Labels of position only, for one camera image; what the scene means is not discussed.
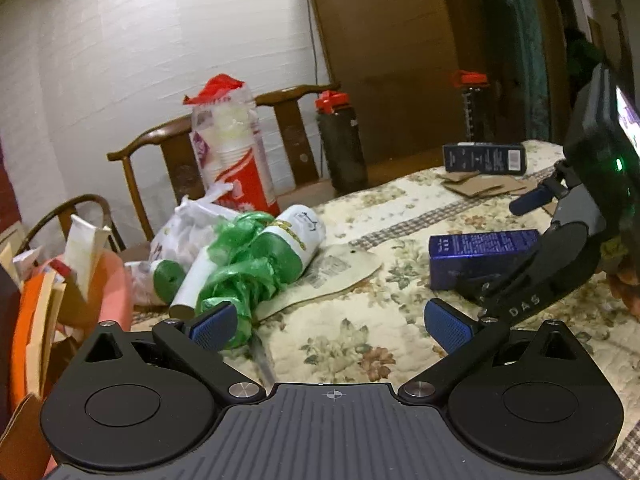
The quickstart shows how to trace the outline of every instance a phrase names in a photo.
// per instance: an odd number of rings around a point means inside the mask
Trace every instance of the metal screw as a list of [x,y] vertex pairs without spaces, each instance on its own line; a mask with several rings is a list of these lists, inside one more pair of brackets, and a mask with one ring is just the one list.
[[260,388],[255,383],[236,383],[229,386],[229,393],[238,399],[256,396]]
[[436,392],[436,387],[425,381],[412,381],[404,385],[404,391],[412,397],[430,397]]

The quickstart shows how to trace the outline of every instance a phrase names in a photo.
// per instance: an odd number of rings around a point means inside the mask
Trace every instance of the door frame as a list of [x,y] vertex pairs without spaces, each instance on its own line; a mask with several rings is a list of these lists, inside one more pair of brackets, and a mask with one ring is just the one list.
[[631,55],[631,46],[629,43],[629,29],[626,26],[626,14],[625,9],[622,6],[622,0],[616,0],[616,7],[618,8],[618,14],[620,16],[620,24],[622,26],[622,37],[620,37],[620,53],[622,58],[620,60],[620,80],[624,85],[625,93],[636,100],[636,83],[634,79],[634,64],[633,57]]
[[551,140],[562,144],[571,118],[562,13],[558,0],[537,1],[545,51]]

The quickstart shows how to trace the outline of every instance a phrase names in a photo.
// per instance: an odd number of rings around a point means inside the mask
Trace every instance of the dark blue box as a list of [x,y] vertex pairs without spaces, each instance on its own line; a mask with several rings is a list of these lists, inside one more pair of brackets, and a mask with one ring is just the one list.
[[437,235],[429,238],[431,290],[452,290],[459,280],[504,274],[538,241],[535,229]]
[[527,151],[522,144],[445,144],[442,155],[446,171],[479,171],[492,175],[523,175],[527,171]]

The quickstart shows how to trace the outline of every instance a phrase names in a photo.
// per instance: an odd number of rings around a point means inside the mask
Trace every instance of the screen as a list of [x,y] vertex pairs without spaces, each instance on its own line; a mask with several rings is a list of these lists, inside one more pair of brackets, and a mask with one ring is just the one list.
[[618,121],[620,122],[620,127],[631,141],[638,156],[640,156],[640,118],[638,118],[636,110],[620,88],[616,88],[616,95],[618,97]]

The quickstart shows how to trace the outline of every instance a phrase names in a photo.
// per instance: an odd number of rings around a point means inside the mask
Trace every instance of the orange folder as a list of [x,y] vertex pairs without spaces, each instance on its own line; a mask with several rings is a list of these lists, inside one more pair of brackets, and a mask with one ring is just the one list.
[[38,305],[45,274],[38,274],[24,283],[20,312],[15,324],[11,348],[11,408],[15,410],[27,394],[26,349],[31,337],[31,321]]

